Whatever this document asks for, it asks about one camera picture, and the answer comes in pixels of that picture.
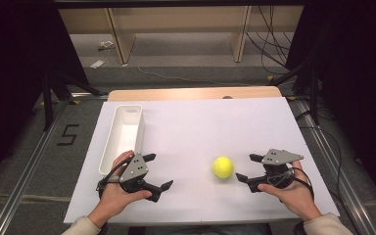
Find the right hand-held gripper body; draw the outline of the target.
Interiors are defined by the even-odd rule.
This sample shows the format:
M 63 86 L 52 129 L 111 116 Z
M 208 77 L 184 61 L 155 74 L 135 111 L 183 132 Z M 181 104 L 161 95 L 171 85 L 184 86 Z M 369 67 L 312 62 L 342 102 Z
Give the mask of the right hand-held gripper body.
M 285 150 L 270 149 L 261 161 L 265 169 L 266 182 L 279 189 L 288 187 L 294 177 L 294 171 L 288 164 L 301 161 L 303 158 L 302 155 Z

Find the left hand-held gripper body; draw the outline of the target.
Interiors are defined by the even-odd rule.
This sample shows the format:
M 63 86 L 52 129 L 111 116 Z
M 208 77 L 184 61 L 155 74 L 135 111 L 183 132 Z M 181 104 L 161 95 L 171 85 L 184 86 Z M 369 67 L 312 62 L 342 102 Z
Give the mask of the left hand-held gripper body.
M 143 190 L 142 184 L 146 182 L 144 177 L 148 172 L 149 169 L 147 163 L 143 160 L 143 156 L 136 154 L 127 161 L 127 165 L 118 178 L 118 182 L 124 191 L 134 193 Z

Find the yellow tennis ball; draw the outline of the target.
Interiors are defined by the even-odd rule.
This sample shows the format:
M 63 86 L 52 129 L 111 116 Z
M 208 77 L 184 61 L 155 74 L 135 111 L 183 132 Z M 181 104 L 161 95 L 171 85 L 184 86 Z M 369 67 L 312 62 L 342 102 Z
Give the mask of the yellow tennis ball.
M 218 157 L 213 161 L 211 169 L 215 176 L 225 179 L 232 175 L 234 164 L 228 157 Z

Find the white plastic bin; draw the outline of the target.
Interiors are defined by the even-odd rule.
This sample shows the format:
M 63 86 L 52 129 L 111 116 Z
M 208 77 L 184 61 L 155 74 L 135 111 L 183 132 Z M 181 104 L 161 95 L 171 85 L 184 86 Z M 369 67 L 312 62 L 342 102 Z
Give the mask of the white plastic bin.
M 143 143 L 145 122 L 139 105 L 120 105 L 115 108 L 108 132 L 99 172 L 107 175 L 114 160 L 123 152 L 132 150 L 140 153 Z

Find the person's left hand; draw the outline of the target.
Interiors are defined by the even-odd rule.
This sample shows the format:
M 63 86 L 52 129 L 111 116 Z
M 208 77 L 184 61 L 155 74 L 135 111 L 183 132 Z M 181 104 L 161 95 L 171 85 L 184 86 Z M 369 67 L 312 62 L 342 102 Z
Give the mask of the person's left hand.
M 120 214 L 129 204 L 149 198 L 150 191 L 125 192 L 119 184 L 108 183 L 97 206 L 87 218 L 101 228 L 111 217 Z

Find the person's right hand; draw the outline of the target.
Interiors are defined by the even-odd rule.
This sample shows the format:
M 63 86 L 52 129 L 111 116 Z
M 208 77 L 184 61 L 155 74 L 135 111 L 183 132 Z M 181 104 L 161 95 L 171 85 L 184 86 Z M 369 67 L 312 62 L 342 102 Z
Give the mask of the person's right hand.
M 278 198 L 290 212 L 296 214 L 303 221 L 310 221 L 322 216 L 310 190 L 299 181 L 294 181 L 284 189 L 268 184 L 260 184 L 258 189 Z

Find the white board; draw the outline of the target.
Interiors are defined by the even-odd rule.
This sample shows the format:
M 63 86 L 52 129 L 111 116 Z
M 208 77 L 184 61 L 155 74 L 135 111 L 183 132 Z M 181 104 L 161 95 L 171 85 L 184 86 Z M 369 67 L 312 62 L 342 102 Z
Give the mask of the white board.
M 127 206 L 111 222 L 152 226 L 176 224 L 251 223 L 292 217 L 279 200 L 253 193 L 236 177 L 212 173 L 215 158 L 230 158 L 237 173 L 261 176 L 264 169 L 252 154 L 270 149 L 303 156 L 302 166 L 322 212 L 336 206 L 308 149 L 292 111 L 283 97 L 147 101 L 141 105 L 145 130 L 143 154 L 155 154 L 147 182 L 171 187 L 153 203 Z

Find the black tripod stand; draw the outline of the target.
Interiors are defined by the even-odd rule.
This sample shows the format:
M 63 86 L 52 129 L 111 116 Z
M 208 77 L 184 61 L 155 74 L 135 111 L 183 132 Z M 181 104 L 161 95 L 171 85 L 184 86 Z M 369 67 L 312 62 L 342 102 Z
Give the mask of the black tripod stand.
M 78 79 L 64 72 L 61 72 L 60 70 L 46 71 L 42 78 L 42 96 L 45 111 L 45 131 L 50 128 L 54 120 L 52 94 L 55 94 L 56 97 L 61 101 L 68 101 L 72 97 L 72 93 L 68 89 L 69 84 L 75 85 L 94 96 L 106 95 L 106 92 L 95 89 L 88 83 L 79 81 Z
M 294 69 L 269 82 L 270 86 L 279 86 L 291 78 L 295 78 L 292 91 L 295 95 L 303 95 L 309 91 L 309 114 L 316 125 L 319 125 L 317 114 L 318 70 L 310 63 L 303 62 Z

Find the wooden table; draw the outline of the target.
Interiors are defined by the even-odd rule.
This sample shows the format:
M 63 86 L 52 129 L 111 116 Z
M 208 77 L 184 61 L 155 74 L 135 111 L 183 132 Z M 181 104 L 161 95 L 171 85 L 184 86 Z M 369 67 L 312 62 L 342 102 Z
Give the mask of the wooden table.
M 114 90 L 109 102 L 281 97 L 275 86 Z

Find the black curtain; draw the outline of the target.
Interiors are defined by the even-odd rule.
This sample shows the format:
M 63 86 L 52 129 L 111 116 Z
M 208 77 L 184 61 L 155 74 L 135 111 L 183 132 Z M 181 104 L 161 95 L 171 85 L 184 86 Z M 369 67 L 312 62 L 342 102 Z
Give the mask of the black curtain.
M 48 71 L 88 82 L 54 0 L 0 0 L 0 164 Z
M 303 61 L 315 37 L 334 19 L 336 35 L 322 44 L 323 94 L 376 186 L 376 0 L 306 0 L 287 62 Z

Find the crumpled paper scrap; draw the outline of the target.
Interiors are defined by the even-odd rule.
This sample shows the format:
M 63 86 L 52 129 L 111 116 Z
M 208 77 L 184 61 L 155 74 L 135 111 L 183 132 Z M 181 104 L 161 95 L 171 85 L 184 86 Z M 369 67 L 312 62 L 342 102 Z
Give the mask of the crumpled paper scrap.
M 98 46 L 99 51 L 111 50 L 111 49 L 114 49 L 114 48 L 115 48 L 115 44 L 110 40 L 102 41 Z

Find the wooden shelf unit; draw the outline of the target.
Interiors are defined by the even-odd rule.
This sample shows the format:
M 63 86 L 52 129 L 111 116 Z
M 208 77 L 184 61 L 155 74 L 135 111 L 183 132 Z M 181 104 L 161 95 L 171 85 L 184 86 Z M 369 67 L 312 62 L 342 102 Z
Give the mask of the wooden shelf unit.
M 230 35 L 233 59 L 243 57 L 246 34 L 294 32 L 302 6 L 156 7 L 61 9 L 70 34 L 110 34 L 117 59 L 126 64 L 138 33 L 225 32 Z

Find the aluminium floor rail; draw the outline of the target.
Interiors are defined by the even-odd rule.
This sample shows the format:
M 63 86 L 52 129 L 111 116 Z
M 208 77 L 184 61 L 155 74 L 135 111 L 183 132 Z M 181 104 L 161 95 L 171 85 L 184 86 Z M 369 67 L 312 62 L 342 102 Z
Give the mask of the aluminium floor rail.
M 309 148 L 317 151 L 313 154 L 315 161 L 323 160 L 334 178 L 334 182 L 327 185 L 328 191 L 344 211 L 355 235 L 376 235 L 376 225 L 344 170 L 343 151 L 338 139 L 320 124 L 314 123 L 306 99 L 298 98 L 290 105 L 301 132 L 314 142 Z
M 37 106 L 0 164 L 0 235 L 59 235 L 105 96 L 78 94 L 54 106 L 43 128 Z

